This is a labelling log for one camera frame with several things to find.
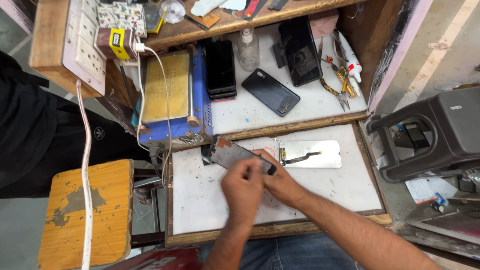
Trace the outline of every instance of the white work surface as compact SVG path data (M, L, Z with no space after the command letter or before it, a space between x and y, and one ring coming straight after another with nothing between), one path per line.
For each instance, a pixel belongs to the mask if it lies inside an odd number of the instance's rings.
M360 153L352 125L339 125L295 132L275 139L261 137L237 141L247 149L266 147L278 159L280 141L338 140L342 167L337 169L286 168L310 191L351 211L381 209L380 199ZM204 166L200 148L172 154L173 234L221 229L228 218L228 205L220 181L227 172L217 164ZM265 189L255 224L303 219L305 216L279 203Z
M275 126L287 123L297 123L324 117L336 116L346 113L365 111L367 104L361 94L358 83L353 77L350 78L353 89L358 96L347 98L350 110L345 108L343 112L338 99L325 90L320 80L310 82L300 87L294 87L291 82L288 67L279 69L272 46L280 39L278 24L268 25L255 29L255 34L260 40L260 68L274 77L288 89L300 96L300 102L285 116L280 117L266 107L252 94L247 92L241 83L252 73L240 67L238 59L237 39L239 33L227 36L233 43L235 55L235 77L237 82L237 98L234 100L212 102L212 123L214 134L228 134L238 131L253 130L262 127ZM320 37L315 39L315 44L320 45ZM330 36L324 37L323 58L325 55L334 58L334 64L340 68L340 61L333 54L333 43ZM340 92L342 84L332 70L331 65L321 61L323 78L331 88Z

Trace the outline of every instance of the yellow label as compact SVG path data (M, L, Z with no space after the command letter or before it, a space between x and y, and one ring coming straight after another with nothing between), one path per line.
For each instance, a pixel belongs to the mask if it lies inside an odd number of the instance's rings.
M125 29L113 28L110 32L110 48L120 59L130 59L125 48L123 47L123 39L125 37Z

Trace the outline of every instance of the electrical socket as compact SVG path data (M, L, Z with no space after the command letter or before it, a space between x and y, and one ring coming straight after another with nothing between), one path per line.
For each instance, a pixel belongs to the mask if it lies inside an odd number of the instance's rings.
M88 71L96 80L104 79L106 60L82 37L77 37L75 48L75 62Z
M96 7L98 2L96 0L82 0L81 11L92 21L95 26L98 25L98 19L96 14Z
M95 25L82 12L80 14L80 25L78 27L78 35L83 37L90 45L93 46L95 37Z

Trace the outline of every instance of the foot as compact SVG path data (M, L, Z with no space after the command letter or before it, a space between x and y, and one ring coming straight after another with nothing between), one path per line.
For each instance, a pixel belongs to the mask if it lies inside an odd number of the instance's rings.
M150 189L148 188L139 188L135 189L137 193L137 200L145 206L152 204L152 194L150 193Z

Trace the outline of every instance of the black plastic stool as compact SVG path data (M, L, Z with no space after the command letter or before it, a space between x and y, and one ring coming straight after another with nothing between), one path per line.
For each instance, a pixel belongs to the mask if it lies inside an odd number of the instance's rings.
M425 121L432 143L426 151L400 160L389 128L412 117ZM380 135L388 159L380 174L390 183L426 178L424 172L455 164L480 164L480 87L442 92L371 121L366 129Z

